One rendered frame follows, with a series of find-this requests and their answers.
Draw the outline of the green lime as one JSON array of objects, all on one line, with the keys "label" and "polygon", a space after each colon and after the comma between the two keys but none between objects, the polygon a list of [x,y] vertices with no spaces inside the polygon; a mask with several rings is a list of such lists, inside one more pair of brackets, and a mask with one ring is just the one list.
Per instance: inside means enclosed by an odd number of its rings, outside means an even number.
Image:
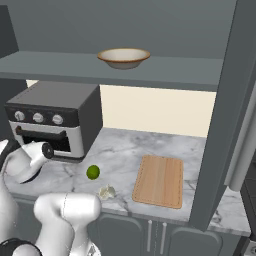
[{"label": "green lime", "polygon": [[86,175],[90,180],[95,180],[100,175],[100,168],[97,165],[91,165],[88,167]]}]

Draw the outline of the wooden cutting board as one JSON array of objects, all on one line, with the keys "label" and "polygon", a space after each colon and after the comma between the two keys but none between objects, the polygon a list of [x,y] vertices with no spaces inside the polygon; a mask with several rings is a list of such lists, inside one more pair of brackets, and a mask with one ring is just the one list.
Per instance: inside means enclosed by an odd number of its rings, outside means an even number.
[{"label": "wooden cutting board", "polygon": [[132,199],[135,202],[180,209],[183,194],[183,161],[155,155],[142,157]]}]

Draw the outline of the white garlic bulb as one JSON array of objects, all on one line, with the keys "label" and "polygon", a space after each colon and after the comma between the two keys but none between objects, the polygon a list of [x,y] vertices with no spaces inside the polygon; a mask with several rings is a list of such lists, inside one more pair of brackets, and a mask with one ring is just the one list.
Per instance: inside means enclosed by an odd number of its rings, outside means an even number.
[{"label": "white garlic bulb", "polygon": [[99,190],[98,195],[102,200],[107,200],[109,198],[114,198],[116,196],[116,191],[112,186],[107,185]]}]

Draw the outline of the white bowl with brown rim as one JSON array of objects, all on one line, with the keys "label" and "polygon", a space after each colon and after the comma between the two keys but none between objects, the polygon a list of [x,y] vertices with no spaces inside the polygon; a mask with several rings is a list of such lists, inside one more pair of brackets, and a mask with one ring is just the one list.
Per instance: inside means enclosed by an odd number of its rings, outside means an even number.
[{"label": "white bowl with brown rim", "polygon": [[133,69],[150,57],[150,52],[138,48],[114,48],[103,50],[97,58],[114,69]]}]

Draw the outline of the dark grey cabinet door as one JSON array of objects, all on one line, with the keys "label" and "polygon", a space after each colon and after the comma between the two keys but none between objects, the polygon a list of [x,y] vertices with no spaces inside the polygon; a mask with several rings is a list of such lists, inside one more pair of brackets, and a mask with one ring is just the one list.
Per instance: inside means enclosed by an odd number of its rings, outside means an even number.
[{"label": "dark grey cabinet door", "polygon": [[205,231],[224,184],[256,81],[256,0],[237,0],[189,225]]}]

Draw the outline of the black and silver toaster oven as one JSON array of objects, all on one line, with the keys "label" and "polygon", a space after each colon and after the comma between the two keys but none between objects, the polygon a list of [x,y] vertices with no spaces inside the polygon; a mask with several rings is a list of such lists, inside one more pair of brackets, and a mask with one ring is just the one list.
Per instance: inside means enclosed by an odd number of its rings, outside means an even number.
[{"label": "black and silver toaster oven", "polygon": [[[5,110],[13,135],[20,144],[47,142],[57,161],[83,161],[103,127],[100,86],[97,84],[39,81],[8,100]],[[23,121],[16,120],[16,111],[25,114]],[[43,115],[42,123],[33,120],[35,113]],[[52,121],[56,114],[63,118],[60,125]],[[15,132],[17,126],[48,133],[65,130],[66,137],[53,140],[21,136]]]}]

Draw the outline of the dark grey base cupboard door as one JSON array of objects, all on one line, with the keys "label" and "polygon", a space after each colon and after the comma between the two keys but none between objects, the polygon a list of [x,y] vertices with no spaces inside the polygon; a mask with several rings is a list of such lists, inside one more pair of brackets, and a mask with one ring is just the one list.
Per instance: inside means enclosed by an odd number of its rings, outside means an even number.
[{"label": "dark grey base cupboard door", "polygon": [[180,227],[171,233],[168,256],[219,256],[221,248],[215,233]]},{"label": "dark grey base cupboard door", "polygon": [[102,256],[145,256],[146,222],[131,216],[103,213],[98,218]]}]

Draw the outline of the dark grey wall cabinet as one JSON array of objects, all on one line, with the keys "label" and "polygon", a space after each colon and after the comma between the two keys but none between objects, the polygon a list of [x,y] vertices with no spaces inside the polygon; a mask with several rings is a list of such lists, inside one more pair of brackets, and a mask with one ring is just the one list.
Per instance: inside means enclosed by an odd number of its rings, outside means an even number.
[{"label": "dark grey wall cabinet", "polygon": [[[0,77],[216,90],[236,0],[0,0]],[[150,57],[121,70],[114,48]]]}]

